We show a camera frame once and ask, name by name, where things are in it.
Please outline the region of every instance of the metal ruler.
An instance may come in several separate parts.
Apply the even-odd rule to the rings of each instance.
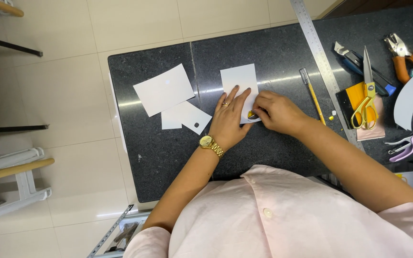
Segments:
[[[340,117],[343,113],[341,111],[339,101],[336,97],[336,93],[340,91],[339,85],[337,85],[336,78],[334,77],[334,73],[332,72],[328,58],[326,57],[326,53],[324,53],[323,46],[321,45],[320,39],[318,38],[317,31],[313,26],[312,19],[310,18],[310,15],[305,8],[304,1],[290,0],[290,2],[302,27],[302,31],[304,32],[308,46],[312,51],[312,55],[315,58],[315,62],[317,63],[321,78],[323,78],[324,85],[326,85],[326,89],[329,92],[332,104],[334,104],[337,115],[341,120],[341,124],[344,129],[343,131],[345,132],[348,141],[364,152],[363,144],[357,141],[356,130],[348,129],[347,122],[345,121],[345,119]]]

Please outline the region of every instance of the gold wristwatch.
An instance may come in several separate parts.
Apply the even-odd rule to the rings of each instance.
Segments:
[[[222,158],[224,156],[224,151],[214,141],[213,137],[209,135],[202,137],[199,141],[199,144],[202,149],[212,149],[219,156],[219,158]]]

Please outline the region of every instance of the hand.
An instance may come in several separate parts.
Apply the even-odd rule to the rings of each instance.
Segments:
[[[253,112],[261,118],[267,129],[291,136],[300,132],[307,122],[314,120],[290,99],[272,91],[261,91],[257,95]]]
[[[224,152],[239,143],[254,124],[244,124],[240,128],[241,110],[243,109],[245,99],[251,93],[251,89],[246,89],[240,96],[234,99],[239,88],[240,86],[236,85],[229,96],[225,92],[221,95],[216,104],[210,132],[208,133]],[[223,102],[230,103],[230,105],[223,107]]]

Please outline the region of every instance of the woman's left hand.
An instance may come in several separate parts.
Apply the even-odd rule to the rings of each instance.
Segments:
[[[234,99],[239,88],[240,86],[236,85],[229,96],[225,92],[221,95],[216,104],[210,132],[208,133],[224,152],[239,143],[254,124],[244,124],[240,128],[241,111],[246,98],[251,93],[251,89],[246,89]],[[224,102],[229,103],[229,106],[223,107]]]

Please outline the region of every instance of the watch face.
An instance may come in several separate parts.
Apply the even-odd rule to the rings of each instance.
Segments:
[[[211,136],[207,135],[202,137],[202,139],[200,139],[200,146],[205,147],[208,146],[211,141],[213,140],[213,138],[211,138]]]

